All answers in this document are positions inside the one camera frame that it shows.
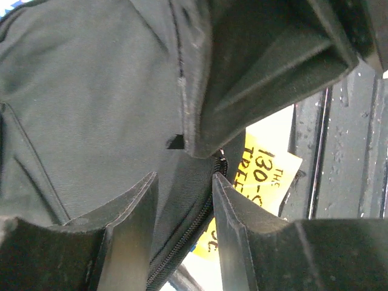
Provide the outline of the black backpack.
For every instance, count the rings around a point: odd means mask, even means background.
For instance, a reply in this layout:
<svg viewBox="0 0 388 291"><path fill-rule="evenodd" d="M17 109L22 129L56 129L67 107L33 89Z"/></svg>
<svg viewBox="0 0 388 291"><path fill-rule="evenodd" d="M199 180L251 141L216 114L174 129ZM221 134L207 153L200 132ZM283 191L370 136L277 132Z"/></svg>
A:
<svg viewBox="0 0 388 291"><path fill-rule="evenodd" d="M29 1L1 20L1 217L63 226L158 176L145 290L159 290L213 216L245 131L206 158L184 140L184 6Z"/></svg>

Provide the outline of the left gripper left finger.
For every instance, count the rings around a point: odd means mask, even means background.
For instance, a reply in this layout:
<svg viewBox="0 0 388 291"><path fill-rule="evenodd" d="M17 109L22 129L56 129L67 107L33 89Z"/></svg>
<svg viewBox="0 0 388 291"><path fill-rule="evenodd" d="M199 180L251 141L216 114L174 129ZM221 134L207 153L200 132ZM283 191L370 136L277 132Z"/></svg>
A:
<svg viewBox="0 0 388 291"><path fill-rule="evenodd" d="M158 176L63 226L1 217L2 290L145 290Z"/></svg>

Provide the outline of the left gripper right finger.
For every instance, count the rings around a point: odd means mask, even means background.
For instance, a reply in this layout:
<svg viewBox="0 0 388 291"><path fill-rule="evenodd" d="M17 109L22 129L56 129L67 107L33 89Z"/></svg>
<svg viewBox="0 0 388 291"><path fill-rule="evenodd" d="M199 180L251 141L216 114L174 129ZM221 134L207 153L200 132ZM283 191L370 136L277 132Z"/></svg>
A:
<svg viewBox="0 0 388 291"><path fill-rule="evenodd" d="M213 176L224 290L386 290L385 219L287 222Z"/></svg>

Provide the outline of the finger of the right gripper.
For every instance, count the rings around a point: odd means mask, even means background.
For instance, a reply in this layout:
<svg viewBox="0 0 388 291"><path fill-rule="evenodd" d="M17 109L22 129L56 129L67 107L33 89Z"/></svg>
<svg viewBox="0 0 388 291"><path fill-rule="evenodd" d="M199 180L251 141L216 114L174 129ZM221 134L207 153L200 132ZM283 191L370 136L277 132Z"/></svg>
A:
<svg viewBox="0 0 388 291"><path fill-rule="evenodd" d="M206 158L248 125L322 90L358 63L330 1L184 6L184 140Z"/></svg>

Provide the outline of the orange treehouse book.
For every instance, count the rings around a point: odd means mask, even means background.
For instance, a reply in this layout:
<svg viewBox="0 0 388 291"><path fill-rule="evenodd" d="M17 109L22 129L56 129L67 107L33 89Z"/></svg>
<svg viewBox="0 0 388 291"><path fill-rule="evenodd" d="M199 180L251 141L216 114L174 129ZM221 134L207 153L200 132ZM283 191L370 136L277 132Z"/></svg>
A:
<svg viewBox="0 0 388 291"><path fill-rule="evenodd" d="M247 133L245 149L233 188L271 214L278 216L280 205L294 180L302 159L272 150Z"/></svg>

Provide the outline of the aluminium mounting rail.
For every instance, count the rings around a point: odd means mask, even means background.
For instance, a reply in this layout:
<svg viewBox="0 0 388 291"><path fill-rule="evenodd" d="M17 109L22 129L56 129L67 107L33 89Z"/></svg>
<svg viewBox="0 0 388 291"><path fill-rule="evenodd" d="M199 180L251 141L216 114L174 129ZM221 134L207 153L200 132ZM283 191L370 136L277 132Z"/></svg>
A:
<svg viewBox="0 0 388 291"><path fill-rule="evenodd" d="M365 62L294 107L286 220L387 216L387 80Z"/></svg>

